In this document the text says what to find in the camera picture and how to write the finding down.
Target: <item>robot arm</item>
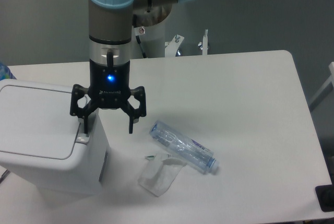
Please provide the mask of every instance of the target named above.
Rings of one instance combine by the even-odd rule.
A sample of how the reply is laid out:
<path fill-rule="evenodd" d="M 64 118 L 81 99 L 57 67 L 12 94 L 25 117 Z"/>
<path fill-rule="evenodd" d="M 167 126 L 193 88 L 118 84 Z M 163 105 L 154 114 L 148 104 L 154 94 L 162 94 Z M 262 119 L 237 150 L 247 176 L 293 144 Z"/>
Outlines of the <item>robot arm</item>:
<path fill-rule="evenodd" d="M 134 9 L 185 2 L 188 0 L 88 0 L 89 2 L 89 57 L 90 86 L 73 86 L 70 114 L 83 119 L 88 133 L 88 117 L 97 108 L 121 108 L 129 115 L 129 133 L 139 117 L 146 116 L 144 87 L 129 88 L 130 58 L 132 55 L 132 24 Z M 78 106 L 87 95 L 90 102 Z M 134 109 L 128 99 L 134 96 L 140 106 Z"/>

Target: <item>gray wall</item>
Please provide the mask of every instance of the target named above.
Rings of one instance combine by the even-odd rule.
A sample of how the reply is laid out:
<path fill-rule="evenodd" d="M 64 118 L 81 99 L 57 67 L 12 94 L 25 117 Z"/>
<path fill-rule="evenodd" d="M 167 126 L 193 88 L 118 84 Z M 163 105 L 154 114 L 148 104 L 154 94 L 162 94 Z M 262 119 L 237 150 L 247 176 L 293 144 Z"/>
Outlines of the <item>gray wall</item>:
<path fill-rule="evenodd" d="M 206 28 L 212 54 L 288 50 L 309 100 L 334 61 L 333 4 L 334 0 L 196 0 L 174 6 L 166 37 L 185 36 L 185 55 L 199 54 L 196 45 Z M 87 35 L 87 0 L 0 0 L 0 60 L 8 65 L 87 61 Z M 313 118 L 321 143 L 334 154 L 331 105 L 333 95 Z"/>

